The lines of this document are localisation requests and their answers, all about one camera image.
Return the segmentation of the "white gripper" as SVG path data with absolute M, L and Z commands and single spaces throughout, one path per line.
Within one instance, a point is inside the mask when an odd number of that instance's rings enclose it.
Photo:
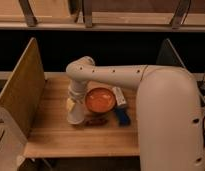
M 66 101 L 66 108 L 72 111 L 78 102 L 81 102 L 86 93 L 86 83 L 71 81 L 68 86 L 68 98 Z

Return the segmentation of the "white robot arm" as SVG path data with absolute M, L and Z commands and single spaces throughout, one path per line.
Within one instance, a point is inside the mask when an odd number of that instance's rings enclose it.
M 88 56 L 69 63 L 69 95 L 90 81 L 133 89 L 141 171 L 204 171 L 202 110 L 193 75 L 158 65 L 97 66 Z

